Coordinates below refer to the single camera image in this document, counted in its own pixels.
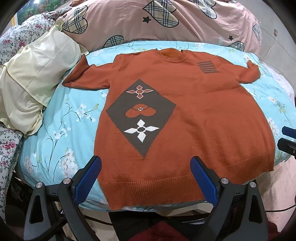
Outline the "light blue floral quilt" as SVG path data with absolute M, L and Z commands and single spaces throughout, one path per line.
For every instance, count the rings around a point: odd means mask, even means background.
M 246 66 L 248 61 L 256 64 L 259 67 L 260 78 L 245 84 L 244 88 L 261 108 L 273 133 L 274 167 L 288 160 L 289 155 L 280 151 L 276 143 L 282 137 L 281 130 L 284 126 L 295 128 L 295 102 L 255 54 L 206 43 L 135 41 L 92 52 L 85 58 L 89 65 L 101 66 L 112 63 L 119 54 L 170 48 L 178 51 L 205 52 L 240 66 Z M 30 185 L 38 182 L 47 185 L 58 184 L 66 177 L 73 177 L 79 169 L 85 167 L 89 159 L 95 155 L 95 137 L 107 94 L 108 89 L 83 90 L 58 85 L 45 110 L 42 126 L 36 134 L 27 137 L 23 142 L 18 168 Z M 199 201 L 124 207 L 120 210 L 151 211 L 170 206 L 188 206 L 201 202 L 203 198 Z M 83 205 L 90 209 L 111 211 L 98 177 Z

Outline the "framed landscape painting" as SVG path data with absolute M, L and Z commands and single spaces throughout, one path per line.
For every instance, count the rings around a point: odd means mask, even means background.
M 11 19 L 11 25 L 20 25 L 29 17 L 47 13 L 68 6 L 69 0 L 31 0 L 28 1 Z

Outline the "orange knit sweater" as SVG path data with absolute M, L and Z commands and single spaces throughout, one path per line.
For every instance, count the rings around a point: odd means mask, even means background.
M 201 200 L 194 156 L 236 184 L 272 171 L 273 133 L 244 88 L 259 78 L 251 61 L 173 48 L 119 54 L 101 66 L 82 57 L 63 85 L 108 89 L 94 154 L 109 208 Z

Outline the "cream yellow pillow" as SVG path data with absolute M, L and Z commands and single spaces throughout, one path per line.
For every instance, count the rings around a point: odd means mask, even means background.
M 62 76 L 87 50 L 57 23 L 1 66 L 1 123 L 25 137 L 38 131 Z

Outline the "red garment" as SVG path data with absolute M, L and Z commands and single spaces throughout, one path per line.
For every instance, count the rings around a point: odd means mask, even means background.
M 129 241 L 187 241 L 180 232 L 161 221 L 143 230 L 129 239 Z

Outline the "pink plaid-heart duvet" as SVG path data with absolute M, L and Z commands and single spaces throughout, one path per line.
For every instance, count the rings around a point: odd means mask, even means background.
M 259 54 L 257 18 L 236 1 L 83 1 L 60 17 L 88 51 L 136 40 L 201 42 Z

